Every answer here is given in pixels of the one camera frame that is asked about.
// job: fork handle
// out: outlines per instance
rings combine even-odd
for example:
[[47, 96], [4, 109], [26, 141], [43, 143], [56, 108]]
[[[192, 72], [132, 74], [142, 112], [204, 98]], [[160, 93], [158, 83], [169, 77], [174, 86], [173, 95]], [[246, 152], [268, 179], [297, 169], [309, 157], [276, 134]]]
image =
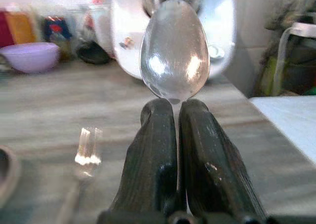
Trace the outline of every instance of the fork handle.
[[74, 215], [74, 210], [78, 203], [80, 189], [81, 189], [81, 182], [76, 181], [76, 183], [70, 188], [70, 190], [67, 193], [65, 201], [59, 211], [56, 224], [71, 223], [72, 217]]

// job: table surface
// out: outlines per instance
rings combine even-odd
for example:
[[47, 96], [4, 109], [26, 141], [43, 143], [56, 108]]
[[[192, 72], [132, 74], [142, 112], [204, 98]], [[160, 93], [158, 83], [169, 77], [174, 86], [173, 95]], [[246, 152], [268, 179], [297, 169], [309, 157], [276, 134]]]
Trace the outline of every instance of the table surface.
[[[74, 215], [94, 224], [119, 187], [125, 154], [140, 128], [142, 107], [155, 96], [111, 62], [74, 61], [38, 75], [15, 75], [0, 85], [1, 144], [22, 164], [16, 191], [0, 211], [1, 224], [53, 224], [74, 183], [81, 127], [103, 130], [102, 166]], [[268, 214], [312, 215], [316, 167], [225, 78], [198, 93], [239, 149]]]

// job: lavender plastic bowl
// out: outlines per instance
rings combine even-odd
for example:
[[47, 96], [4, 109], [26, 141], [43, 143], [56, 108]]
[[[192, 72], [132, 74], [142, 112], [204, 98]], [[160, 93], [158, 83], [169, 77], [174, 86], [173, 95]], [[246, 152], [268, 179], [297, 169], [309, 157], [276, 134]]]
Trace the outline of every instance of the lavender plastic bowl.
[[11, 66], [25, 73], [38, 73], [54, 67], [59, 59], [59, 48], [53, 43], [10, 45], [0, 49]]

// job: spoon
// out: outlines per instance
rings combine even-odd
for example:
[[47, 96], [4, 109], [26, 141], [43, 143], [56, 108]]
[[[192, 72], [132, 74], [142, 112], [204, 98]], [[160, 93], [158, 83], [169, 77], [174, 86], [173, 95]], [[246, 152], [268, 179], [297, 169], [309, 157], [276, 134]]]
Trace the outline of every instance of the spoon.
[[183, 0], [167, 0], [146, 28], [140, 69], [146, 86], [173, 105], [195, 95], [209, 76], [205, 33], [196, 12]]

